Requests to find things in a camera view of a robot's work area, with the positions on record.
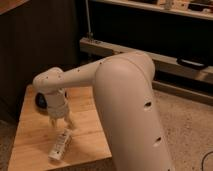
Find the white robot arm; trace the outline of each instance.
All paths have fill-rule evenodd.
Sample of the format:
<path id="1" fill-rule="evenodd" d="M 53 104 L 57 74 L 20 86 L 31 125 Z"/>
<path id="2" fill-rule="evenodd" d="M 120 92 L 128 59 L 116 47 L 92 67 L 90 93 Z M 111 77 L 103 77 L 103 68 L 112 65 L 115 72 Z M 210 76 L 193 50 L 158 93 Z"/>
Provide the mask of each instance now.
<path id="1" fill-rule="evenodd" d="M 174 171 L 152 91 L 152 60 L 141 51 L 104 58 L 63 72 L 52 68 L 35 77 L 48 113 L 69 111 L 62 88 L 93 86 L 98 115 L 118 171 Z"/>

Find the hole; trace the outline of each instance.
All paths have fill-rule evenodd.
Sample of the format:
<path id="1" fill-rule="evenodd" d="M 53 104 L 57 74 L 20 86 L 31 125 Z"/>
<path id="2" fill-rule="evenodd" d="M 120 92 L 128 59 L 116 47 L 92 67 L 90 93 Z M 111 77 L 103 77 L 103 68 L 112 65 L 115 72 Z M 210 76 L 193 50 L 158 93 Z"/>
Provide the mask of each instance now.
<path id="1" fill-rule="evenodd" d="M 152 102 L 147 102 L 147 103 L 144 105 L 144 109 L 145 109 L 145 110 L 148 110 L 151 106 L 152 106 Z"/>
<path id="2" fill-rule="evenodd" d="M 162 138 L 159 137 L 159 138 L 157 138 L 157 139 L 155 140 L 154 147 L 158 147 L 158 146 L 160 145 L 161 139 L 162 139 Z"/>

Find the remote control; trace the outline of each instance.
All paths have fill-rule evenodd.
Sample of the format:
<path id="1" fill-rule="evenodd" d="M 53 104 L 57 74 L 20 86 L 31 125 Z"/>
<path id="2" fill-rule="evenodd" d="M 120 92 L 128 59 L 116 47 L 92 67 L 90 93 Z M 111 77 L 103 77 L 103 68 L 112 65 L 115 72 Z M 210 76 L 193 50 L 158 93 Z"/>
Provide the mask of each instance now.
<path id="1" fill-rule="evenodd" d="M 58 136 L 55 144 L 53 145 L 53 148 L 49 153 L 49 158 L 54 161 L 60 161 L 63 158 L 71 139 L 71 131 L 69 129 L 65 129 L 63 133 Z"/>

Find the terrazzo floor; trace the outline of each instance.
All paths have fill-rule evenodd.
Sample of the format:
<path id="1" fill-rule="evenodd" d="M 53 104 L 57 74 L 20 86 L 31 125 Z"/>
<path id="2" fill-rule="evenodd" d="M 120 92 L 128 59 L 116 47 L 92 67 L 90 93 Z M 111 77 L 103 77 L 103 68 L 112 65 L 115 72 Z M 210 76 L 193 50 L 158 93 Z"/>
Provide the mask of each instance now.
<path id="1" fill-rule="evenodd" d="M 157 107 L 176 171 L 201 171 L 203 156 L 213 151 L 213 106 L 155 91 Z M 0 122 L 0 171 L 6 171 L 16 126 Z M 111 159 L 57 171 L 115 171 Z M 204 162 L 213 171 L 213 154 Z"/>

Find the speckled floor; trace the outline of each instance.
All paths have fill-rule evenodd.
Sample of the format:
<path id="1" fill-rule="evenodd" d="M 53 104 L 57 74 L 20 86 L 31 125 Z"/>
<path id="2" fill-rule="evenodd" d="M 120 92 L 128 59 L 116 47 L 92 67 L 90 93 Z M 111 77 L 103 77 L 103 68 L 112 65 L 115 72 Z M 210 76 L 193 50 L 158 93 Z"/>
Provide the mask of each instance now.
<path id="1" fill-rule="evenodd" d="M 213 151 L 213 106 L 155 91 L 157 106 L 176 171 L 201 171 L 202 157 Z M 0 170 L 6 171 L 16 126 L 0 122 Z M 58 171 L 115 171 L 111 159 Z M 213 154 L 204 163 L 213 170 Z"/>

